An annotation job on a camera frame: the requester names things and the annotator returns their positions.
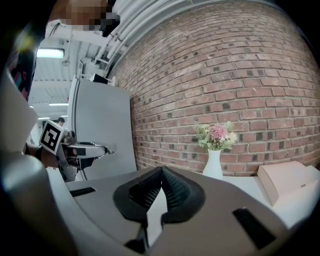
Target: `black rectangular slot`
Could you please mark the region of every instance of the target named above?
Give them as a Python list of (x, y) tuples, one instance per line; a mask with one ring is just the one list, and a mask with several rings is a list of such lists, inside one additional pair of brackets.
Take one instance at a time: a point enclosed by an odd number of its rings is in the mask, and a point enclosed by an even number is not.
[(78, 197), (96, 191), (93, 187), (86, 187), (70, 191), (71, 196)]
[(254, 242), (258, 250), (267, 246), (276, 239), (247, 208), (239, 208), (234, 210), (232, 213)]

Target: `pink box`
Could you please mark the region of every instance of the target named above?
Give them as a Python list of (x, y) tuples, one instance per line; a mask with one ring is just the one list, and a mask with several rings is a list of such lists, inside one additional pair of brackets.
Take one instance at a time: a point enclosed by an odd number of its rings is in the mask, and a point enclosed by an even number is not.
[(303, 200), (314, 193), (319, 182), (319, 175), (308, 171), (297, 161), (261, 165), (258, 177), (272, 206), (286, 204), (291, 200)]

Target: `white vase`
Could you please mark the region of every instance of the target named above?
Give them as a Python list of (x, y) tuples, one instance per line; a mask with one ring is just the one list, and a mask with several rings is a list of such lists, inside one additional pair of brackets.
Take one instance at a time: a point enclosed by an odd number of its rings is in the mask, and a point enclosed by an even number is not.
[(223, 173), (220, 164), (220, 153), (221, 150), (210, 150), (208, 149), (209, 159), (203, 170), (203, 175), (214, 179), (222, 180)]

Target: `fluorescent light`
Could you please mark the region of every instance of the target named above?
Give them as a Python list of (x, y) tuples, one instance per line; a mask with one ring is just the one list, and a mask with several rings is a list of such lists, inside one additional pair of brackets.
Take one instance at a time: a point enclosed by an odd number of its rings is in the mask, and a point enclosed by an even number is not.
[(68, 106), (69, 103), (49, 103), (49, 106)]
[(38, 49), (36, 52), (37, 58), (57, 58), (63, 59), (65, 51), (62, 49)]

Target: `flower arrangement in vase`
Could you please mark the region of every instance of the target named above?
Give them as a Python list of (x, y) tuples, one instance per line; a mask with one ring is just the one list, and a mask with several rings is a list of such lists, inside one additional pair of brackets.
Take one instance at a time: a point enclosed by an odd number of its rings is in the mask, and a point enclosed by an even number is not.
[(222, 180), (223, 173), (220, 165), (220, 153), (222, 150), (231, 150), (237, 141), (237, 135), (233, 132), (233, 124), (228, 121), (224, 124), (196, 124), (196, 138), (202, 148), (208, 150), (209, 159), (203, 170), (203, 175)]

